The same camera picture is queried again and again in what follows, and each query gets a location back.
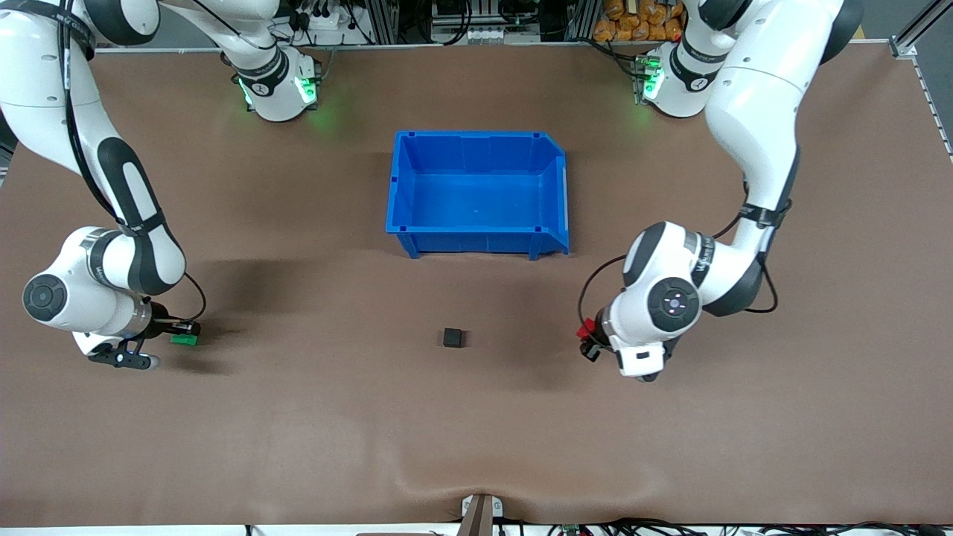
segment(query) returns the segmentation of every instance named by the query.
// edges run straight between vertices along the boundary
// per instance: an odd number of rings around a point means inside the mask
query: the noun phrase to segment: red object
[[[585,323],[583,323],[576,331],[576,337],[579,337],[579,340],[587,340],[593,333],[596,333],[596,321],[592,319],[586,319]]]

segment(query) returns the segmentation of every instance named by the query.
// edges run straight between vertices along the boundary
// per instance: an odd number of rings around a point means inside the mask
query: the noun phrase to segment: small black block
[[[443,345],[447,348],[462,348],[463,332],[452,327],[443,328]]]

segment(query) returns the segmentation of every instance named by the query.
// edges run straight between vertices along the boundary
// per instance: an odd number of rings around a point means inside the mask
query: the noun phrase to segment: brown mat
[[[245,113],[215,54],[94,62],[211,304],[205,345],[148,343],[152,373],[89,363],[22,311],[63,238],[110,222],[17,152],[0,524],[437,521],[475,491],[537,522],[953,521],[953,167],[910,63],[854,45],[821,71],[771,257],[780,310],[704,317],[647,385],[578,354],[576,296],[645,226],[711,233],[738,209],[703,118],[634,107],[582,48],[339,56],[289,124]],[[551,134],[572,256],[406,258],[383,232],[399,129]],[[197,305],[187,284],[161,301]],[[444,326],[472,345],[440,347]]]

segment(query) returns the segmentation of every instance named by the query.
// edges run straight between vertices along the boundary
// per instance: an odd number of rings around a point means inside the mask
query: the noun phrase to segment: blue plastic bin
[[[398,132],[387,232],[411,258],[568,255],[566,153],[543,133]]]

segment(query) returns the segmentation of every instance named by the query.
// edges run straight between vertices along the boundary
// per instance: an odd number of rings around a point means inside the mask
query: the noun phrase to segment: black circular button
[[[23,306],[41,322],[48,322],[66,305],[66,284],[58,277],[44,274],[36,276],[23,289]]]
[[[649,290],[648,308],[658,329],[679,331],[699,315],[699,292],[685,279],[665,278]]]
[[[47,285],[36,285],[30,293],[30,301],[37,307],[46,307],[53,301],[53,289]]]

